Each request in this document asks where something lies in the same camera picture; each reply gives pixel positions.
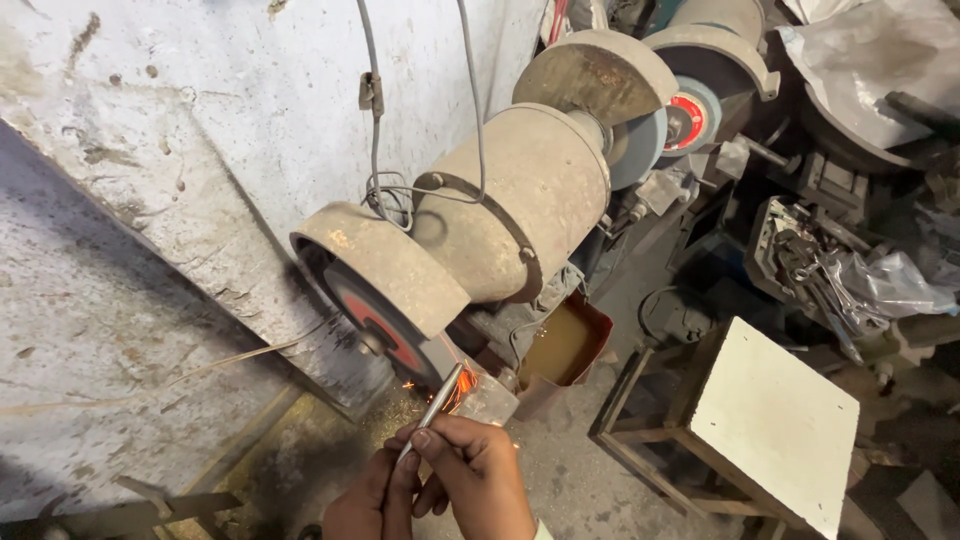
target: bench grinder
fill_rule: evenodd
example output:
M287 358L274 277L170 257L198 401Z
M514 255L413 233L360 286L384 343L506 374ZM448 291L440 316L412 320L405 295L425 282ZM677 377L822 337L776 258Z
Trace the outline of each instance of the bench grinder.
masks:
M640 41L609 30L575 33L532 60L514 104L485 125L481 204L415 193L413 227L404 233L370 209L333 202L291 233L294 250L359 330L364 352L436 389L466 357L447 326L468 306L483 306L495 322L510 306L544 300L545 285L567 271L567 258L607 210L612 126L661 109L677 89ZM476 197L476 134L414 187ZM503 324L506 331L494 333L514 335L512 323Z

